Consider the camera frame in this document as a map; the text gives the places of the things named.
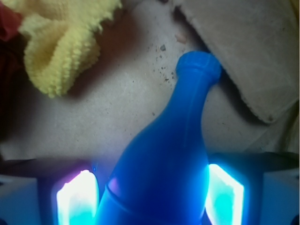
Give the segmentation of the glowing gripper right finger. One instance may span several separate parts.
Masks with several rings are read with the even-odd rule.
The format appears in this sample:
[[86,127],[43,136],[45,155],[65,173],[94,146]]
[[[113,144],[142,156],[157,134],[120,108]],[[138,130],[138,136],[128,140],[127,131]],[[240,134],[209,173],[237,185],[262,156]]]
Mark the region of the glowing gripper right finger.
[[296,153],[209,155],[205,209],[212,225],[298,225],[300,157]]

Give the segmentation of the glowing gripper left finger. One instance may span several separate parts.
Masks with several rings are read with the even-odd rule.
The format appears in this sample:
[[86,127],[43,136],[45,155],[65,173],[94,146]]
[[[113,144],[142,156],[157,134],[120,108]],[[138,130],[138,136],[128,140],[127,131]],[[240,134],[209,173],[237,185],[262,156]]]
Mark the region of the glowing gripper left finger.
[[86,160],[0,163],[2,225],[91,225],[97,208],[98,182]]

